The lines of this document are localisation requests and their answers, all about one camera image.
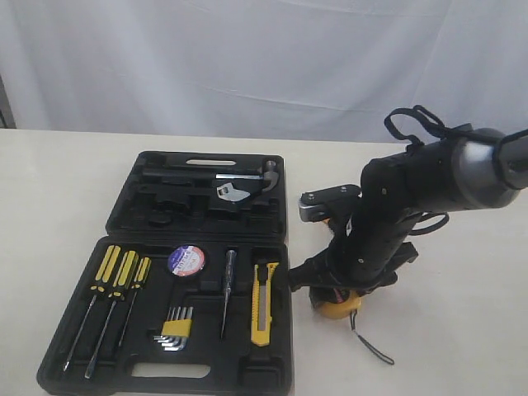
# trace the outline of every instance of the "hammer head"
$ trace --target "hammer head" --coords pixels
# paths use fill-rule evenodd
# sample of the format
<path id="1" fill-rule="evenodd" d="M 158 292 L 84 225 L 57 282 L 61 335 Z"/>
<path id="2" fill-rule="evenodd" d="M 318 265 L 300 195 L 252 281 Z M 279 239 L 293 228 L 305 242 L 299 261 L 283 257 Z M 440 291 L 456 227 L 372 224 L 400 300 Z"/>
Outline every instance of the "hammer head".
<path id="1" fill-rule="evenodd" d="M 279 173 L 277 171 L 277 163 L 275 161 L 266 161 L 262 167 L 262 180 L 267 183 L 267 186 L 262 189 L 262 192 L 272 190 L 279 182 Z"/>

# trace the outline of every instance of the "white table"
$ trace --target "white table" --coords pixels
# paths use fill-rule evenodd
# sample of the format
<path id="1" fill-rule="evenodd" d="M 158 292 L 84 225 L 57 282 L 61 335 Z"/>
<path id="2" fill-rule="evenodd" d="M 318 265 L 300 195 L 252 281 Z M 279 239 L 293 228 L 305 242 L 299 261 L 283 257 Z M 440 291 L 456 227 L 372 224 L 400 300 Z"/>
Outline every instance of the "white table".
<path id="1" fill-rule="evenodd" d="M 303 224 L 303 191 L 357 183 L 396 144 L 213 139 L 0 130 L 0 394 L 45 394 L 40 360 L 136 155 L 148 149 L 276 153 L 285 158 L 290 265 L 330 233 Z M 421 256 L 365 298 L 358 328 L 389 353 L 376 360 L 346 320 L 293 294 L 295 394 L 528 394 L 528 193 L 504 210 L 454 214 L 414 238 Z"/>

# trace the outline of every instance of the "fabric backdrop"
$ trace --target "fabric backdrop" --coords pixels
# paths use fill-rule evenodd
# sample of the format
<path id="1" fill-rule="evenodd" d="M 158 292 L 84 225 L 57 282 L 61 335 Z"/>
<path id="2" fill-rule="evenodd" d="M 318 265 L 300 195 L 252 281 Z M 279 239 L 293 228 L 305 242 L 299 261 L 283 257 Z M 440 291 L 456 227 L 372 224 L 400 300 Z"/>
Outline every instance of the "fabric backdrop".
<path id="1" fill-rule="evenodd" d="M 513 132 L 527 64 L 519 0 L 0 0 L 19 128 L 391 141 L 420 103 Z"/>

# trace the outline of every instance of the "robotic arm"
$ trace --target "robotic arm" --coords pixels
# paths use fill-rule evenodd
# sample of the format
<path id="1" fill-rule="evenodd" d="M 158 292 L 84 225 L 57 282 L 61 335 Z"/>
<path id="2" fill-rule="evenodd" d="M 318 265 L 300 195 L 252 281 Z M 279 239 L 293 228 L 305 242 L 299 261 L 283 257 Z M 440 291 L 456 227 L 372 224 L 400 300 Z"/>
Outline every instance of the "robotic arm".
<path id="1" fill-rule="evenodd" d="M 424 144 L 404 135 L 392 117 L 414 118 L 439 140 Z M 451 129 L 422 106 L 393 111 L 385 126 L 409 140 L 405 153 L 373 159 L 361 188 L 347 185 L 304 193 L 303 221 L 327 220 L 334 238 L 327 249 L 290 270 L 290 288 L 310 286 L 312 305 L 329 318 L 344 318 L 361 296 L 394 284 L 396 270 L 418 254 L 409 235 L 445 225 L 448 212 L 502 208 L 528 186 L 528 130 L 504 137 L 497 130 Z M 417 229 L 422 221 L 442 219 Z"/>

